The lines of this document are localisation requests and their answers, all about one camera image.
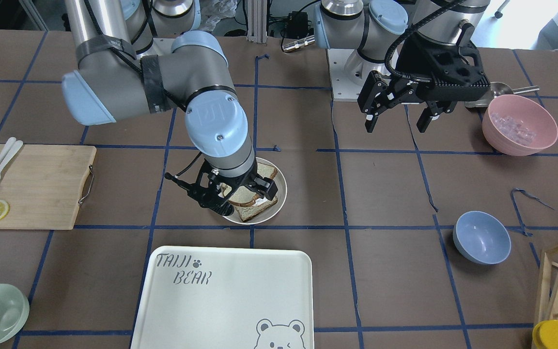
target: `cutting board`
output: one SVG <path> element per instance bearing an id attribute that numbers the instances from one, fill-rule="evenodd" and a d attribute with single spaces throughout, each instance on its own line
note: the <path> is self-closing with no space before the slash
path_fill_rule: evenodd
<path id="1" fill-rule="evenodd" d="M 10 212 L 0 229 L 72 229 L 95 155 L 93 146 L 23 145 L 2 172 L 0 199 Z"/>

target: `white tray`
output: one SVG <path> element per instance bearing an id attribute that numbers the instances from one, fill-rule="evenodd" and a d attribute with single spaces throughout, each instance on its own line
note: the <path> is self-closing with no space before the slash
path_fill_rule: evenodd
<path id="1" fill-rule="evenodd" d="M 131 348 L 314 349 L 312 299 L 304 252 L 159 247 Z"/>

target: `light blue joint cover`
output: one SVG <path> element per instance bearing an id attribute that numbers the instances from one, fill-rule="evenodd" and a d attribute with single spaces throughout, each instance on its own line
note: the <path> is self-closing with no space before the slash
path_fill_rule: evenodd
<path id="1" fill-rule="evenodd" d="M 326 37 L 326 31 L 324 31 L 322 10 L 319 6 L 316 6 L 316 28 L 314 29 L 314 37 L 316 38 L 316 44 L 318 47 L 330 48 L 328 38 Z"/>
<path id="2" fill-rule="evenodd" d="M 124 13 L 124 20 L 130 18 L 130 16 L 137 11 L 139 4 L 141 4 L 141 0 L 120 0 L 120 4 L 122 4 L 122 13 Z"/>
<path id="3" fill-rule="evenodd" d="M 188 45 L 202 46 L 202 47 L 207 47 L 209 49 L 212 49 L 212 51 L 215 51 L 216 53 L 220 54 L 225 60 L 225 64 L 229 66 L 228 58 L 226 58 L 225 55 L 223 54 L 223 50 L 219 45 L 219 41 L 217 41 L 217 38 L 213 37 L 212 34 L 203 31 L 186 32 L 180 35 L 179 37 L 175 38 L 171 46 L 171 52 L 173 53 L 178 48 L 183 46 L 188 46 Z"/>
<path id="4" fill-rule="evenodd" d="M 370 13 L 381 27 L 396 35 L 403 34 L 408 27 L 408 13 L 394 0 L 370 1 Z"/>
<path id="5" fill-rule="evenodd" d="M 68 109 L 80 124 L 91 126 L 115 122 L 113 115 L 100 102 L 79 71 L 64 75 L 62 90 Z"/>
<path id="6" fill-rule="evenodd" d="M 247 116 L 240 103 L 225 91 L 206 91 L 188 104 L 186 130 L 204 154 L 223 158 L 237 152 L 248 136 Z"/>
<path id="7" fill-rule="evenodd" d="M 189 31 L 194 31 L 195 29 L 200 27 L 202 23 L 202 8 L 200 6 L 200 0 L 195 0 L 195 17 L 193 18 L 193 26 Z"/>

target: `bread slice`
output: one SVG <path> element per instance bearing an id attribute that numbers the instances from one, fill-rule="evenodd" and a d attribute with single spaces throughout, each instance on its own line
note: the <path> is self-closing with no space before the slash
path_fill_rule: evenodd
<path id="1" fill-rule="evenodd" d="M 251 207 L 234 206 L 234 208 L 235 211 L 238 212 L 238 216 L 241 217 L 241 221 L 247 223 L 248 221 L 251 221 L 252 219 L 257 217 L 262 212 L 268 210 L 270 207 L 272 207 L 272 205 L 276 204 L 277 201 L 279 201 L 279 199 L 275 195 L 275 197 L 272 200 L 266 200 L 264 203 L 262 203 L 259 206 L 251 206 Z"/>
<path id="2" fill-rule="evenodd" d="M 275 176 L 277 176 L 277 168 L 258 162 L 257 173 L 261 177 L 275 179 Z M 223 190 L 224 197 L 228 196 L 228 194 L 232 191 L 232 188 L 225 184 L 221 184 L 221 189 Z M 244 186 L 241 186 L 228 201 L 235 207 L 251 207 L 255 204 L 257 199 L 261 199 L 258 194 L 248 190 Z"/>

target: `brown table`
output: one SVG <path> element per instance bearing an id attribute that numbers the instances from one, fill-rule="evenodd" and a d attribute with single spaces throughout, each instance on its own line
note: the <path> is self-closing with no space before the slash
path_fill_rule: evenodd
<path id="1" fill-rule="evenodd" d="M 14 136 L 98 148 L 94 189 L 74 230 L 0 231 L 0 283 L 31 300 L 17 343 L 0 348 L 128 347 L 144 262 L 161 245 L 307 252 L 319 348 L 529 346 L 536 251 L 558 241 L 558 143 L 537 156 L 501 155 L 483 139 L 482 115 L 462 106 L 425 134 L 414 126 L 422 106 L 408 108 L 410 126 L 400 106 L 367 134 L 355 103 L 332 103 L 322 49 L 285 55 L 272 38 L 267 46 L 219 41 L 258 156 L 278 165 L 290 188 L 282 211 L 251 228 L 161 181 L 164 168 L 177 172 L 196 153 L 182 112 L 85 128 L 60 87 L 76 67 L 70 33 L 0 31 L 0 143 Z M 558 53 L 481 52 L 492 81 L 539 85 L 529 97 L 558 122 Z M 469 263 L 453 246 L 452 224 L 484 210 L 518 228 L 516 187 L 556 210 L 517 196 L 532 236 L 511 231 L 512 252 L 500 265 Z"/>

